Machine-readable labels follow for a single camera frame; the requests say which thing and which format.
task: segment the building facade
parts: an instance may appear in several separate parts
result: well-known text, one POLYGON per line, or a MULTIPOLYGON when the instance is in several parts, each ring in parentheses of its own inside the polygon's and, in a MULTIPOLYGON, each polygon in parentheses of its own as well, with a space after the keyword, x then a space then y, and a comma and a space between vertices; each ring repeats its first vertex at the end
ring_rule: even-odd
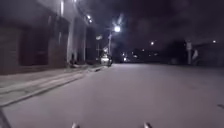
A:
POLYGON ((3 0, 0 74, 64 68, 85 61, 88 23, 73 0, 3 0))

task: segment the sidewalk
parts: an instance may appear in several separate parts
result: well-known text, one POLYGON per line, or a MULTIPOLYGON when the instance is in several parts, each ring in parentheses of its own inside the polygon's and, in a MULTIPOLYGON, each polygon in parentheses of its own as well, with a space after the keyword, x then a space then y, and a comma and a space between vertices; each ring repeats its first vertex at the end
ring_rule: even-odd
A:
POLYGON ((83 78, 102 66, 81 66, 37 73, 0 76, 0 106, 7 106, 83 78))

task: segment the lamp post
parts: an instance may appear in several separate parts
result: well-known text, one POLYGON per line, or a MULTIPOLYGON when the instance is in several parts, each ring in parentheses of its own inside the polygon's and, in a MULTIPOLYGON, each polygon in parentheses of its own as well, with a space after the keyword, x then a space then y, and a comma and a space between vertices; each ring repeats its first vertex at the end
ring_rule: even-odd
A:
POLYGON ((113 32, 119 33, 121 32, 121 27, 116 25, 113 28, 113 31, 110 31, 110 35, 109 35, 109 48, 108 48, 108 53, 111 54, 111 40, 112 40, 112 36, 113 36, 113 32))

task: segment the dark sky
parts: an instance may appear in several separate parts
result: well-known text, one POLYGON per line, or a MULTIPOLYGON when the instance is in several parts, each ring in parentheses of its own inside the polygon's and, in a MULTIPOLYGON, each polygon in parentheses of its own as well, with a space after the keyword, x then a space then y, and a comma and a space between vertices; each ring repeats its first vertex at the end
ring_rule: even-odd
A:
POLYGON ((146 47, 175 38, 193 43, 222 40, 223 0, 86 0, 98 26, 108 27, 122 13, 124 41, 146 47))

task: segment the street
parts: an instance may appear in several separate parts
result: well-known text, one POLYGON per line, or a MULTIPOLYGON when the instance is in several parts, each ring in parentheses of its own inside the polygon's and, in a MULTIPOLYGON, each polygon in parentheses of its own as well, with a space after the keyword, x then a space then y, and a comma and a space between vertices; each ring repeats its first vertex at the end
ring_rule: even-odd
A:
POLYGON ((4 108, 12 128, 224 128, 224 70, 114 64, 4 108))

